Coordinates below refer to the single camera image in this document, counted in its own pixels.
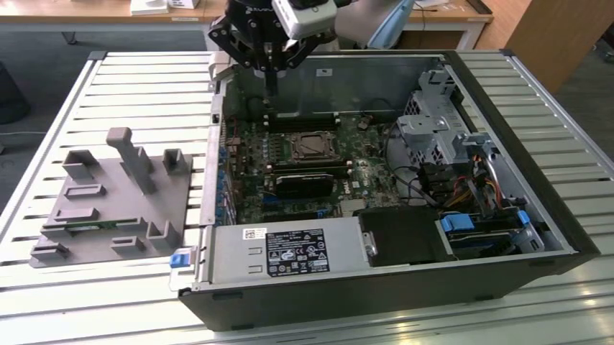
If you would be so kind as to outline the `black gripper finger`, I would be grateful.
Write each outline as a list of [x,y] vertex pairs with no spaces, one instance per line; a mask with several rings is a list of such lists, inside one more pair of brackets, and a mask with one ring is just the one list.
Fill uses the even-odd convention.
[[271,96],[271,61],[265,50],[265,42],[259,42],[258,32],[253,32],[254,42],[242,40],[231,30],[233,24],[229,17],[222,16],[210,28],[209,37],[219,48],[246,68],[262,72],[265,79],[266,95]]
[[281,34],[271,41],[271,95],[278,95],[278,74],[285,72],[287,69],[297,68],[309,55],[315,51],[318,47],[331,43],[337,38],[335,32],[322,32],[307,38],[299,39],[291,43],[289,47],[286,44],[290,43],[289,36]]

